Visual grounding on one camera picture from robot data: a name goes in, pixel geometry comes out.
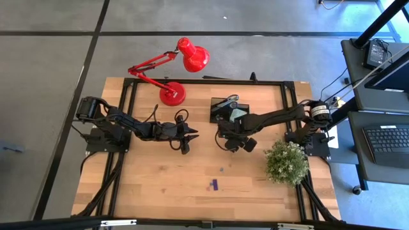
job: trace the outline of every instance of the wooden table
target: wooden table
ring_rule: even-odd
[[[102,98],[118,106],[123,78],[107,78]],[[173,121],[181,108],[190,113],[189,127],[199,131],[192,140],[190,152],[182,155],[168,142],[143,142],[132,136],[129,152],[121,174],[114,216],[147,219],[178,220],[243,220],[243,221],[299,221],[297,196],[294,188],[268,181],[263,150],[276,140],[283,140],[286,125],[266,127],[252,137],[258,144],[248,153],[222,151],[214,135],[216,124],[209,123],[210,98],[239,94],[239,102],[249,104],[250,110],[263,114],[282,109],[278,86],[184,84],[186,100],[177,107],[162,104],[159,88],[138,84],[133,117],[145,120],[155,104],[159,104],[157,119]],[[298,101],[311,98],[307,82],[296,82]],[[72,214],[82,211],[101,186],[106,153],[88,159],[80,178]],[[318,157],[309,157],[314,190],[323,204],[340,218],[328,165]],[[217,179],[219,190],[210,182]],[[110,192],[105,200],[107,213]],[[311,218],[308,195],[304,191],[307,217]]]

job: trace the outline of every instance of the green plant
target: green plant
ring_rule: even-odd
[[[271,149],[264,151],[267,158],[266,173],[276,183],[298,185],[308,172],[308,161],[304,148],[299,144],[277,141]]]

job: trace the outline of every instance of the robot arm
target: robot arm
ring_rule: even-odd
[[[107,113],[106,116],[101,113],[101,106]],[[105,100],[92,96],[81,100],[76,114],[78,120],[94,124],[105,133],[110,142],[118,145],[121,144],[124,130],[130,130],[142,141],[179,141],[180,147],[172,147],[172,149],[181,149],[182,153],[186,154],[189,152],[189,141],[198,135],[185,135],[196,133],[197,130],[189,128],[182,115],[178,113],[176,115],[176,124],[157,121],[140,122],[117,107],[109,105]]]
[[[331,121],[328,105],[321,101],[309,101],[306,104],[273,111],[262,115],[247,114],[236,118],[234,122],[225,120],[218,121],[217,134],[227,139],[227,150],[236,152],[239,148],[250,152],[257,145],[257,141],[248,136],[260,132],[264,127],[285,123],[289,121],[303,121],[305,126],[296,131],[294,141],[308,147],[310,136],[319,128],[325,128]]]

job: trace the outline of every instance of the lamp base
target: lamp base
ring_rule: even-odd
[[[186,90],[185,88],[177,82],[168,82],[166,85],[168,85],[170,88],[174,89],[176,91],[175,94],[168,92],[166,89],[160,89],[159,91],[159,97],[160,100],[168,106],[177,106],[180,105],[186,97]]]

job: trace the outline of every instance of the keyboard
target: keyboard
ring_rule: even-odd
[[[378,125],[362,129],[378,165],[409,168],[409,125]]]

